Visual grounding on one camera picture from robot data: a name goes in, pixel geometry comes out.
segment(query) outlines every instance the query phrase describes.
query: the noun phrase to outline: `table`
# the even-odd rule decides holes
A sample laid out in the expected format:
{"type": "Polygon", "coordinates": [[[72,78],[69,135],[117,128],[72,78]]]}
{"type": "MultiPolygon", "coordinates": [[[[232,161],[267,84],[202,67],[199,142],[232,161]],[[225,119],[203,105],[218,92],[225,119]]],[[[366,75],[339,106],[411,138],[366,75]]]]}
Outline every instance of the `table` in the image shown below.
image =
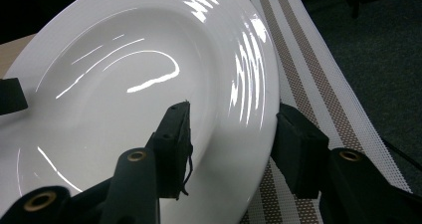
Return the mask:
{"type": "MultiPolygon", "coordinates": [[[[277,50],[281,102],[298,108],[330,139],[329,148],[364,152],[394,186],[411,191],[348,85],[301,0],[251,0],[277,50]]],[[[34,37],[0,45],[0,76],[34,37]]],[[[269,160],[262,182],[240,221],[322,223],[318,200],[293,196],[269,160]]]]}

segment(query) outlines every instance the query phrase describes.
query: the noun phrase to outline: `dark carpet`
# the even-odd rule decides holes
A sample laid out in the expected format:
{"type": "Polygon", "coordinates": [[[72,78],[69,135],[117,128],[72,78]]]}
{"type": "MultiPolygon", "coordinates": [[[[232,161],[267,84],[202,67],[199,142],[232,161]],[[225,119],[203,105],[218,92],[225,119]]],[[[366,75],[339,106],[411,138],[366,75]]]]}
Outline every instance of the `dark carpet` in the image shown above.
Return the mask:
{"type": "MultiPolygon", "coordinates": [[[[422,0],[303,0],[378,133],[422,164],[422,0]]],[[[422,172],[390,151],[414,193],[422,172]]]]}

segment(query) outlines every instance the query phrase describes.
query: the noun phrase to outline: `black wire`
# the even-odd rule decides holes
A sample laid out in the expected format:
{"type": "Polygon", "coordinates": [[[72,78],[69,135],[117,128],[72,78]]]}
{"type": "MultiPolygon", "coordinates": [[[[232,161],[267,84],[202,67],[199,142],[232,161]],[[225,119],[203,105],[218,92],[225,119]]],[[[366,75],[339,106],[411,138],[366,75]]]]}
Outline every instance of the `black wire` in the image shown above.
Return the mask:
{"type": "Polygon", "coordinates": [[[415,166],[417,169],[419,169],[419,171],[422,171],[422,165],[417,162],[415,159],[411,158],[410,156],[408,156],[406,153],[404,153],[402,150],[398,149],[396,146],[394,146],[393,144],[389,143],[387,140],[385,140],[384,138],[381,138],[381,140],[384,142],[385,146],[387,146],[388,148],[390,148],[391,150],[393,150],[394,152],[396,152],[397,154],[399,154],[401,157],[403,157],[406,161],[408,161],[410,164],[412,164],[413,166],[415,166]]]}

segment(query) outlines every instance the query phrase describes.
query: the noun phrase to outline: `glossy white surface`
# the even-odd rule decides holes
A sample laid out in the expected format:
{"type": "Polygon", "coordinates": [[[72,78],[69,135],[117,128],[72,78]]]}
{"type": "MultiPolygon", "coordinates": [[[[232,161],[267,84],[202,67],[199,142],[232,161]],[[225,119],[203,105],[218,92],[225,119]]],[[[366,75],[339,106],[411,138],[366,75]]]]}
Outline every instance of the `glossy white surface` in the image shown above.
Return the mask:
{"type": "Polygon", "coordinates": [[[235,223],[261,181],[279,106],[272,42],[248,0],[78,0],[6,77],[30,108],[0,117],[0,213],[33,189],[112,176],[166,109],[191,102],[194,173],[162,223],[235,223]]]}

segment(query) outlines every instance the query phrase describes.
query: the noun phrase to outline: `ceramic dish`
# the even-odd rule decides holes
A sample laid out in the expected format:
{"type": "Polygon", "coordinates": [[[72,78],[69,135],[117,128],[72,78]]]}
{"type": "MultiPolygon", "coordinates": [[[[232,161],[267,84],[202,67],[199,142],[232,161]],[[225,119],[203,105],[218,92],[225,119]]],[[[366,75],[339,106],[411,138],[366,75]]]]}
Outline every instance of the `ceramic dish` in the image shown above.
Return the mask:
{"type": "Polygon", "coordinates": [[[279,104],[272,41],[249,0],[77,0],[20,54],[29,108],[0,117],[0,213],[47,185],[75,195],[191,102],[189,196],[162,223],[235,223],[258,187],[279,104]]]}

